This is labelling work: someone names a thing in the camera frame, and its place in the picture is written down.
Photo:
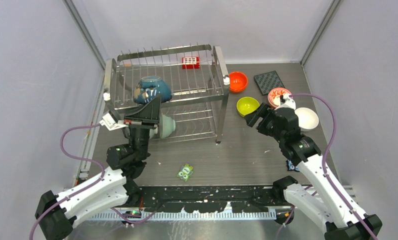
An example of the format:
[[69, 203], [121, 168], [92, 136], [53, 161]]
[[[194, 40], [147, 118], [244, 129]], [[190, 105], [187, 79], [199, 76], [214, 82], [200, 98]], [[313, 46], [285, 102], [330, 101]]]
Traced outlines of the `yellow bowl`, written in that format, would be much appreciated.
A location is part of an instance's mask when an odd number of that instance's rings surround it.
[[236, 103], [236, 109], [241, 117], [244, 117], [260, 107], [260, 103], [253, 97], [245, 96]]

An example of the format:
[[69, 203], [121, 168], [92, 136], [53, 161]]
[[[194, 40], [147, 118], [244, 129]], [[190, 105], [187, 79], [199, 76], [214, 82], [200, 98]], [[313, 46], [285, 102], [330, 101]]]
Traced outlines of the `dark blue ceramic bowl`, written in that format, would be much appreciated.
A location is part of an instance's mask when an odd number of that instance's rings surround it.
[[145, 105], [161, 95], [161, 102], [165, 103], [173, 98], [170, 86], [160, 76], [145, 76], [140, 79], [133, 92], [133, 101]]

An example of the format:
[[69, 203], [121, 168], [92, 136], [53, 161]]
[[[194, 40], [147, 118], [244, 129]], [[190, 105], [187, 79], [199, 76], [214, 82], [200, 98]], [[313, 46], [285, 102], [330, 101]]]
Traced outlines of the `white bowl red pattern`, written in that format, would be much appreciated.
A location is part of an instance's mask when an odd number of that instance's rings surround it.
[[283, 95], [291, 95], [292, 93], [283, 87], [273, 88], [267, 95], [267, 100], [272, 108], [277, 108], [281, 105], [280, 97]]

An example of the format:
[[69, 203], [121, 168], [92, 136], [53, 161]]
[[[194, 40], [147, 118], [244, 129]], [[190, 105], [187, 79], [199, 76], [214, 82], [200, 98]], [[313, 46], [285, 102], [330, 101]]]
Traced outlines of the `orange plastic bowl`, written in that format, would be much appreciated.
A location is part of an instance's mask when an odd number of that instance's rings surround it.
[[234, 71], [229, 74], [229, 89], [243, 89], [248, 85], [248, 77], [241, 71]]
[[230, 91], [231, 93], [235, 93], [235, 94], [241, 93], [241, 92], [243, 92], [244, 90], [245, 90], [245, 88], [240, 88], [240, 89], [233, 89], [233, 88], [230, 88], [230, 89], [229, 89], [229, 91]]

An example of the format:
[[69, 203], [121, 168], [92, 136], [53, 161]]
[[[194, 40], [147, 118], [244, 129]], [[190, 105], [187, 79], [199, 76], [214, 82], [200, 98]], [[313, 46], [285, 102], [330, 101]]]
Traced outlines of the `plain white bowl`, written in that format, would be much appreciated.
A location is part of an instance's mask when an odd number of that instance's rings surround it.
[[295, 114], [298, 117], [298, 125], [303, 132], [314, 130], [319, 125], [318, 115], [310, 108], [297, 108]]

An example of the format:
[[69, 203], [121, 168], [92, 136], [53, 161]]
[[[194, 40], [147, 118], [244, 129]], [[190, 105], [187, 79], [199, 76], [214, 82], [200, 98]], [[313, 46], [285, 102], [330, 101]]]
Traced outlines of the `metal two-tier dish rack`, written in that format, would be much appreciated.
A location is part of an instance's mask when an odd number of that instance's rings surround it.
[[[182, 69], [182, 57], [199, 57], [199, 69]], [[169, 85], [172, 99], [162, 114], [175, 120], [175, 131], [164, 140], [182, 142], [223, 138], [230, 78], [222, 48], [194, 44], [122, 53], [105, 62], [103, 99], [120, 120], [137, 107], [133, 92], [143, 77], [159, 76]]]

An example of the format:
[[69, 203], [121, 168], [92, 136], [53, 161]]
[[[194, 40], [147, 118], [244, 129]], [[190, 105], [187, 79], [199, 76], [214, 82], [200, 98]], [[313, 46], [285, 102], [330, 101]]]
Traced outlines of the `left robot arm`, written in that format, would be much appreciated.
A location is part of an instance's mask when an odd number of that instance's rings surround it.
[[150, 131], [159, 125], [162, 98], [159, 93], [145, 105], [132, 108], [123, 119], [111, 111], [102, 116], [96, 126], [105, 126], [109, 131], [127, 128], [128, 143], [108, 148], [107, 168], [92, 160], [101, 172], [91, 179], [58, 194], [45, 192], [40, 197], [29, 239], [40, 227], [47, 240], [63, 240], [82, 222], [106, 209], [124, 204], [135, 207], [140, 202], [140, 188], [134, 180], [151, 155]]

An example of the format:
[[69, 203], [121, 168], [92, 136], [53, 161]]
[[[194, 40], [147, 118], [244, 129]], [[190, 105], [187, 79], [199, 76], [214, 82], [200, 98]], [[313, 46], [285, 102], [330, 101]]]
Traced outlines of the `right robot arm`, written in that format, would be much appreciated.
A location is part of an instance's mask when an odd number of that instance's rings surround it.
[[376, 214], [369, 215], [346, 192], [323, 162], [316, 143], [302, 134], [299, 118], [289, 107], [271, 109], [262, 103], [244, 116], [249, 127], [273, 137], [280, 151], [309, 180], [320, 200], [308, 193], [292, 176], [273, 182], [272, 198], [278, 205], [299, 208], [322, 231], [326, 240], [374, 240], [382, 228]]

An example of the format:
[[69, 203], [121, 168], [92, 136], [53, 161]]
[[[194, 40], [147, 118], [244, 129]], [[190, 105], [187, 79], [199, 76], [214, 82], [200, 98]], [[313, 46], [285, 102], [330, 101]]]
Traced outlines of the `white plate in rack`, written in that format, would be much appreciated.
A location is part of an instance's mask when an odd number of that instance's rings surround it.
[[159, 129], [157, 127], [150, 129], [149, 130], [149, 139], [152, 139], [158, 133], [159, 133]]

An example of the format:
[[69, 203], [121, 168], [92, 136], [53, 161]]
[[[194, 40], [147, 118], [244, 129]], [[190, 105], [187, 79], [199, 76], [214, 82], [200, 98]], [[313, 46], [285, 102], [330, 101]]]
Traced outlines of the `pale green ceramic bowl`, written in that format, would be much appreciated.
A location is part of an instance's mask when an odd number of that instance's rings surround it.
[[169, 137], [176, 130], [176, 122], [173, 118], [162, 114], [159, 119], [158, 133], [161, 139]]

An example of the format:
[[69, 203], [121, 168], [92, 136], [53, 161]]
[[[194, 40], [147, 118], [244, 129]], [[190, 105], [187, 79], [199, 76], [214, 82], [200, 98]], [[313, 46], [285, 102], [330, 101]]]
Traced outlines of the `dark grey studded baseplate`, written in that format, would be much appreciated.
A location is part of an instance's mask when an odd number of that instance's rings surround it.
[[278, 73], [273, 70], [266, 73], [261, 73], [253, 77], [262, 96], [268, 95], [271, 90], [275, 88], [284, 88], [284, 84]]

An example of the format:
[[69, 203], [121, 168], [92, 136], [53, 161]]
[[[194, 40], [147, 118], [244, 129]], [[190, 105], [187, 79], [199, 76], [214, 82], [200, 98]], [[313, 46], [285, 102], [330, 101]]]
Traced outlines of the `blue owl puzzle piece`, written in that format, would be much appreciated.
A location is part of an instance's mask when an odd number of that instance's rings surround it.
[[293, 165], [293, 162], [289, 159], [286, 160], [286, 167], [288, 172], [300, 172], [300, 170], [295, 165]]

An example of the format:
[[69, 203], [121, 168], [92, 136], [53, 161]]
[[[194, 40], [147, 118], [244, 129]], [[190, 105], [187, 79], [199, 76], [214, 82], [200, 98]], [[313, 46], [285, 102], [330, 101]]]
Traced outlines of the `red white toy block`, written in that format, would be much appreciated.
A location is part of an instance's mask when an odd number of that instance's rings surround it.
[[184, 56], [181, 59], [181, 67], [184, 70], [199, 69], [201, 67], [200, 58], [198, 56]]

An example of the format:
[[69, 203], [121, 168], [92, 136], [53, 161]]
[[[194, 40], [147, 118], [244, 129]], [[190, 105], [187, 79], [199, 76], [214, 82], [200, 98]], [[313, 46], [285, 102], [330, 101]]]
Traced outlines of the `green owl puzzle piece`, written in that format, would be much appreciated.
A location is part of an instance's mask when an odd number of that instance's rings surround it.
[[180, 168], [180, 171], [178, 172], [177, 176], [178, 176], [181, 180], [187, 182], [188, 179], [189, 179], [189, 177], [193, 174], [193, 169], [194, 169], [193, 166], [191, 166], [191, 165], [189, 165], [189, 164], [186, 163], [185, 165], [183, 165], [183, 166]]

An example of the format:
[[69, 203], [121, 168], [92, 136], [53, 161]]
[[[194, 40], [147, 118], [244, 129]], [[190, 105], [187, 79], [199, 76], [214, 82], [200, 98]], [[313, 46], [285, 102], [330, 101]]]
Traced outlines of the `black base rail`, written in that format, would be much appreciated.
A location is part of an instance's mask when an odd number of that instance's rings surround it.
[[276, 197], [272, 186], [202, 185], [141, 186], [137, 201], [127, 201], [123, 208], [139, 208], [158, 213], [221, 213], [231, 207], [234, 213], [263, 213], [270, 208], [290, 208]]

